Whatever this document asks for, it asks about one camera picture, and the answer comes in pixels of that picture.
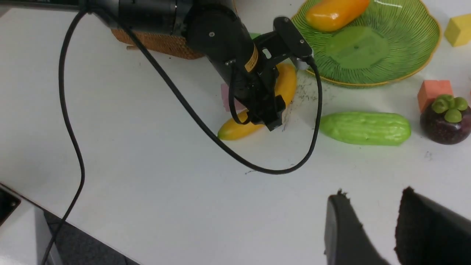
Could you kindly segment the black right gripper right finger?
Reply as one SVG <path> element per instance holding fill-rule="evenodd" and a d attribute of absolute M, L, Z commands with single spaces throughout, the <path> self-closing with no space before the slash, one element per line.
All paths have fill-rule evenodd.
<path fill-rule="evenodd" d="M 399 205 L 394 248 L 402 265 L 469 265 L 471 222 L 445 206 L 405 188 Z"/>

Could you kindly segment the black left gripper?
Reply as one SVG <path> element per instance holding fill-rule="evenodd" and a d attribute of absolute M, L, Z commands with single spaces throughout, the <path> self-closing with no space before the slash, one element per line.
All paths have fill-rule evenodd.
<path fill-rule="evenodd" d="M 241 104 L 250 123 L 269 131 L 282 125 L 286 103 L 282 95 L 275 96 L 278 70 L 260 70 L 262 55 L 248 33 L 208 33 L 206 55 L 228 85 L 229 110 L 236 111 L 236 104 Z"/>

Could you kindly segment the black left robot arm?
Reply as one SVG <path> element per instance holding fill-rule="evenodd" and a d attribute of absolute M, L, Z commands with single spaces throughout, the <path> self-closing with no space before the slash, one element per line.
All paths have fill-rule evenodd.
<path fill-rule="evenodd" d="M 248 111 L 240 124 L 281 126 L 286 104 L 275 94 L 276 64 L 263 50 L 276 32 L 252 38 L 230 0 L 81 0 L 110 27 L 183 37 L 186 45 L 213 65 L 229 87 L 230 111 L 235 101 Z"/>

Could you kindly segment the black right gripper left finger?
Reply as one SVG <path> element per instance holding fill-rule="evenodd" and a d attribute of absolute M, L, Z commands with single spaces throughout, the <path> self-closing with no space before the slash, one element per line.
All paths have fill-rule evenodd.
<path fill-rule="evenodd" d="M 328 265 L 389 264 L 373 246 L 341 189 L 328 196 L 323 241 Z"/>

